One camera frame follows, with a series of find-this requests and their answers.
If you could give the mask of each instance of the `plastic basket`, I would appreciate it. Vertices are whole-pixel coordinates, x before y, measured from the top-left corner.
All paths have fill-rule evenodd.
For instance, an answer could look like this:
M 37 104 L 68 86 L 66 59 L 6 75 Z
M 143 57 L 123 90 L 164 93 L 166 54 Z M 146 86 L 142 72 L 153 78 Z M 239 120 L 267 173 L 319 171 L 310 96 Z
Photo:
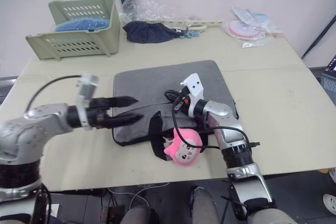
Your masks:
M 106 29 L 61 31 L 27 36 L 26 40 L 39 59 L 106 55 L 118 51 L 120 22 L 114 0 L 53 1 L 50 12 L 56 25 L 79 17 L 110 17 Z

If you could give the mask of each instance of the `gray laptop sleeve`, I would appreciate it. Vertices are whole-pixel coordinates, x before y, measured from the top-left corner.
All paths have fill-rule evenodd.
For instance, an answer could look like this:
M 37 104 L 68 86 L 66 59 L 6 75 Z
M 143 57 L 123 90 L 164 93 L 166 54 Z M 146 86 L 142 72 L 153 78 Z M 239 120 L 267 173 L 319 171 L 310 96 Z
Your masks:
M 113 108 L 113 115 L 132 111 L 144 117 L 133 125 L 112 130 L 114 140 L 122 145 L 131 145 L 148 141 L 148 128 L 152 116 L 161 111 L 162 131 L 174 127 L 172 104 L 164 96 L 168 89 L 179 91 L 180 83 L 192 73 L 198 73 L 204 87 L 204 100 L 213 100 L 229 105 L 238 117 L 234 100 L 214 61 L 205 60 L 179 65 L 146 68 L 119 73 L 114 78 L 113 96 L 129 95 L 139 102 L 125 108 Z M 176 115 L 179 127 L 196 127 L 194 119 L 179 112 Z

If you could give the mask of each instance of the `beige table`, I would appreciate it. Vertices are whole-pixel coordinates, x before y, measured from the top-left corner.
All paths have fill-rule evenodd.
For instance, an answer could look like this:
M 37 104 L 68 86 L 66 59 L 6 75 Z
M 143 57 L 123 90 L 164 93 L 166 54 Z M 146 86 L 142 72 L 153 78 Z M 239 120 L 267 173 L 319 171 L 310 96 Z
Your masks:
M 336 109 L 317 80 L 284 38 L 241 49 L 220 29 L 200 37 L 162 44 L 134 44 L 122 33 L 119 52 L 105 56 L 65 58 L 61 62 L 34 57 L 4 104 L 0 121 L 21 116 L 28 100 L 45 82 L 68 74 L 91 72 L 100 77 L 96 97 L 112 95 L 113 77 L 131 69 L 205 59 L 215 60 L 235 99 L 240 122 L 254 148 L 253 158 L 264 174 L 336 166 Z M 54 83 L 34 105 L 75 103 L 76 80 Z M 206 150 L 189 167 L 155 157 L 150 143 L 121 147 L 110 130 L 56 136 L 48 142 L 41 174 L 50 190 L 114 187 L 226 177 L 218 150 Z

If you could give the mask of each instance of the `pink plush toy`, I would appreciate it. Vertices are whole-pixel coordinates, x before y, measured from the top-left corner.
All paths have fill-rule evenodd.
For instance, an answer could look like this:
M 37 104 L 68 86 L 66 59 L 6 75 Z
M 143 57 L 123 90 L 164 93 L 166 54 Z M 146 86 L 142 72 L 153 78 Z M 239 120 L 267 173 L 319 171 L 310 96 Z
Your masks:
M 192 145 L 203 145 L 200 135 L 192 129 L 180 129 L 183 138 Z M 180 165 L 191 165 L 201 151 L 200 148 L 193 148 L 182 142 L 174 128 L 173 143 L 164 149 L 165 154 L 169 155 L 173 161 Z

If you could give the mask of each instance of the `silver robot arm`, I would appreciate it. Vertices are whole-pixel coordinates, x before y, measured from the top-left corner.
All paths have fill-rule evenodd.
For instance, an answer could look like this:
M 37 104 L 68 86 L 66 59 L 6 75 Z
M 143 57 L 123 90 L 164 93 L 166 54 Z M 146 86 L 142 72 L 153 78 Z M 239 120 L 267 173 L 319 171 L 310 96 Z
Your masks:
M 65 103 L 39 106 L 0 124 L 0 202 L 23 198 L 40 186 L 39 160 L 55 135 L 73 131 Z
M 249 224 L 296 224 L 276 208 L 259 166 L 252 159 L 251 148 L 259 143 L 248 142 L 232 109 L 223 103 L 203 100 L 203 86 L 196 73 L 181 84 L 189 90 L 189 116 L 202 118 L 215 133 L 231 181 L 229 195 L 236 218 Z
M 39 163 L 43 148 L 52 137 L 79 127 L 111 129 L 143 117 L 137 113 L 109 116 L 110 108 L 130 106 L 137 99 L 92 99 L 97 81 L 96 76 L 82 75 L 76 105 L 42 105 L 0 124 L 0 222 L 44 224 L 47 190 L 41 183 Z

